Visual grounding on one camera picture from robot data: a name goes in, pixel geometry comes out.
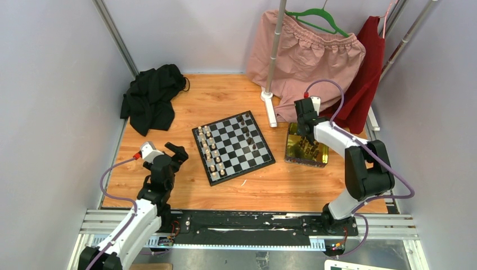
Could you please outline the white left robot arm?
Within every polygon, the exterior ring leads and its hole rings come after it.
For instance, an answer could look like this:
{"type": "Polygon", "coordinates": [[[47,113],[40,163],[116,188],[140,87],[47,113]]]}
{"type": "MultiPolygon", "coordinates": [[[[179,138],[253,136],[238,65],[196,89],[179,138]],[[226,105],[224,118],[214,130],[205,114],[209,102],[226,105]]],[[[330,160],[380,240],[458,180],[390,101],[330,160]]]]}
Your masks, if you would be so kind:
{"type": "Polygon", "coordinates": [[[130,159],[116,163],[104,175],[123,164],[141,159],[150,174],[146,176],[136,200],[119,197],[105,190],[104,179],[100,179],[100,189],[104,196],[127,201],[132,207],[123,220],[96,247],[87,246],[78,260],[78,269],[129,269],[136,256],[155,232],[173,232],[170,199],[176,173],[188,159],[183,146],[170,142],[165,144],[173,155],[155,148],[150,141],[145,142],[130,159]]]}

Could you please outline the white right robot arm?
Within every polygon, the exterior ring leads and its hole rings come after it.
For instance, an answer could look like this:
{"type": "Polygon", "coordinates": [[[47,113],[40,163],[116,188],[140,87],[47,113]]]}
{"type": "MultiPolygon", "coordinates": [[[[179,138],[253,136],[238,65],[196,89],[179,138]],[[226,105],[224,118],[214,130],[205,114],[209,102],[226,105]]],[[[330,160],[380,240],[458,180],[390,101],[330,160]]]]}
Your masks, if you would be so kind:
{"type": "Polygon", "coordinates": [[[345,161],[345,189],[323,207],[321,227],[335,235],[352,221],[352,215],[367,199],[395,186],[386,147],[379,140],[358,138],[326,117],[318,116],[315,97],[294,102],[298,133],[309,142],[322,143],[345,161]]]}

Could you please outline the gold metal tin tray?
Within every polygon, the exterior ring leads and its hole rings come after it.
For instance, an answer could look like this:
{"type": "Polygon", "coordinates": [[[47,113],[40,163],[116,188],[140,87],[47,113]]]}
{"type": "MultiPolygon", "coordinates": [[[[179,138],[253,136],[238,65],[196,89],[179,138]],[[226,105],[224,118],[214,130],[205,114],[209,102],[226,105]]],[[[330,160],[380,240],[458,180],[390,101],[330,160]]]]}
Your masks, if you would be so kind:
{"type": "Polygon", "coordinates": [[[288,163],[305,165],[309,167],[324,168],[329,163],[329,148],[328,146],[315,141],[309,141],[297,134],[298,125],[290,123],[287,129],[287,143],[285,148],[284,160],[288,163]],[[310,145],[309,154],[304,153],[306,146],[310,145]],[[319,155],[316,159],[311,157],[314,149],[319,149],[319,155]]]}

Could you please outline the red cloth garment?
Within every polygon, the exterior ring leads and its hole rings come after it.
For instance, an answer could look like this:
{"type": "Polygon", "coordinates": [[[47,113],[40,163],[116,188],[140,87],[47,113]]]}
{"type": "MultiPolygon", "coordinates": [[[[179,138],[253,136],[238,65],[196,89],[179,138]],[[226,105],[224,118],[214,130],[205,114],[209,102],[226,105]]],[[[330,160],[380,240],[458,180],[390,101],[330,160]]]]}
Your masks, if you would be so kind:
{"type": "Polygon", "coordinates": [[[351,133],[363,132],[369,108],[379,85],[385,39],[378,34],[380,17],[370,16],[363,24],[357,39],[364,45],[366,55],[363,63],[345,93],[344,104],[334,122],[351,133]]]}

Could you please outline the white rack stand base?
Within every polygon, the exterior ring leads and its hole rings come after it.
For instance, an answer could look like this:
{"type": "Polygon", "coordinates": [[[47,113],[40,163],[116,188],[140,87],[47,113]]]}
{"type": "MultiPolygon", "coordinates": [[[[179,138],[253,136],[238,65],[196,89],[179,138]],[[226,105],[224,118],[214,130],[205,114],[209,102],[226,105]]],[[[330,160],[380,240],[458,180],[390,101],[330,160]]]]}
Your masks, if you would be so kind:
{"type": "Polygon", "coordinates": [[[277,122],[277,119],[276,119],[276,114],[275,114],[274,107],[273,107],[273,102],[272,102],[273,93],[272,92],[267,92],[264,87],[262,87],[261,89],[262,89],[262,91],[260,93],[260,99],[264,102],[265,110],[266,110],[267,118],[268,118],[268,122],[269,122],[269,126],[271,128],[276,128],[278,126],[278,122],[277,122]]]}

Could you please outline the black white chessboard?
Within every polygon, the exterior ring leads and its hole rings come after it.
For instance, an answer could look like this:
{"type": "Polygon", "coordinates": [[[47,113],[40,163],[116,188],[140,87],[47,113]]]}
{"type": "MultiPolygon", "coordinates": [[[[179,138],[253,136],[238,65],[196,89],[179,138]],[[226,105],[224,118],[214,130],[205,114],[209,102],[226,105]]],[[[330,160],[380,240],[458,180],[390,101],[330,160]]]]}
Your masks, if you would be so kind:
{"type": "Polygon", "coordinates": [[[262,169],[276,162],[271,149],[269,148],[253,113],[248,110],[242,113],[229,116],[192,129],[193,138],[197,144],[199,155],[203,163],[206,177],[211,186],[218,185],[233,178],[262,169]],[[240,121],[244,119],[245,125],[241,126],[240,121]],[[211,145],[203,126],[207,125],[214,138],[211,145]],[[244,133],[244,128],[249,129],[249,135],[244,133]],[[252,138],[252,144],[248,145],[247,139],[252,138]],[[202,140],[206,140],[207,147],[202,146],[202,140]],[[219,156],[214,157],[213,152],[218,150],[219,156]],[[206,155],[211,155],[211,163],[206,162],[206,155]],[[225,175],[221,176],[218,164],[223,164],[225,175]],[[216,177],[211,176],[210,166],[215,165],[216,177]]]}

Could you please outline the pink cloth garment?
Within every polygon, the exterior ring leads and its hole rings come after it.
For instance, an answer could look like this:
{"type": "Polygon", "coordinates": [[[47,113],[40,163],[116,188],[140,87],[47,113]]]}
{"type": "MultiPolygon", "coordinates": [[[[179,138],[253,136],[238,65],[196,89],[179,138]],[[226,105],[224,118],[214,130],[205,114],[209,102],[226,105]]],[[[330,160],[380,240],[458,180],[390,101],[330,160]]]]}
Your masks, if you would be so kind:
{"type": "Polygon", "coordinates": [[[274,107],[278,122],[297,120],[294,101],[302,99],[308,86],[321,99],[320,110],[341,99],[365,59],[366,49],[355,34],[320,33],[284,16],[271,92],[280,98],[274,107]]]}

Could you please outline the black cloth garment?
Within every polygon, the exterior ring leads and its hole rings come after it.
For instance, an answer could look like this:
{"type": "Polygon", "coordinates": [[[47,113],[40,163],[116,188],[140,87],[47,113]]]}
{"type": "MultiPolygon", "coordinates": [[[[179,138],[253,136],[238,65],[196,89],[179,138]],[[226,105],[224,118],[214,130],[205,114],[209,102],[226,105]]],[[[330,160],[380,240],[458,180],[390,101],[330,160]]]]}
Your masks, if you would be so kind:
{"type": "Polygon", "coordinates": [[[175,118],[172,99],[189,89],[189,79],[175,64],[142,71],[123,94],[120,118],[129,119],[133,129],[144,137],[151,129],[168,131],[175,118]]]}

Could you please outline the silver rack pole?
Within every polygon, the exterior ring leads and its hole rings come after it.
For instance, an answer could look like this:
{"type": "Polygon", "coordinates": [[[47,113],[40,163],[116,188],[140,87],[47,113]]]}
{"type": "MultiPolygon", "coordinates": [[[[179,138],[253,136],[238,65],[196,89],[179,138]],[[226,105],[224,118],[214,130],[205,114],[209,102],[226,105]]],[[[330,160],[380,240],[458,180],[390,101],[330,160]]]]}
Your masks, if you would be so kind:
{"type": "Polygon", "coordinates": [[[272,43],[271,57],[270,57],[270,63],[269,63],[269,69],[268,69],[268,78],[267,78],[267,83],[264,90],[264,94],[267,98],[272,97],[271,85],[272,85],[273,75],[275,72],[276,57],[277,57],[278,45],[280,42],[280,35],[282,32],[283,19],[284,19],[284,14],[286,10],[286,3],[287,3],[287,0],[280,1],[280,6],[277,13],[277,22],[274,29],[274,39],[272,43]]]}

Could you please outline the green clothes hanger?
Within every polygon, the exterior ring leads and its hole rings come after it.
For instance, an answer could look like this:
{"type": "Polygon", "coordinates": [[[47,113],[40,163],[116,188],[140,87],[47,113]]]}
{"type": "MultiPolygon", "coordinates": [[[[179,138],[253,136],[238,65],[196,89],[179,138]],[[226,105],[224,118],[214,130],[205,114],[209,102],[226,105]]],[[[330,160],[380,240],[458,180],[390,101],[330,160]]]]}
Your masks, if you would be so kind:
{"type": "Polygon", "coordinates": [[[332,14],[326,10],[327,3],[328,1],[324,1],[320,8],[309,8],[301,12],[285,11],[285,14],[324,33],[340,35],[344,38],[349,37],[350,35],[337,25],[332,14]]]}

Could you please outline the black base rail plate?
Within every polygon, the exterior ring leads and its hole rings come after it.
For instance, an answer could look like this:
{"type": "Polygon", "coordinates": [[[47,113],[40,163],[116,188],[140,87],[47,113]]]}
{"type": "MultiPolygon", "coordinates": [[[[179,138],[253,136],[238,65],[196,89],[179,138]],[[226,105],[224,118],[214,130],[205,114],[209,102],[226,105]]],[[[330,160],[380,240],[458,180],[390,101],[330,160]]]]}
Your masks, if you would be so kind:
{"type": "Polygon", "coordinates": [[[177,244],[219,246],[305,246],[310,237],[343,240],[358,235],[355,219],[323,226],[319,213],[182,210],[172,212],[177,244]]]}

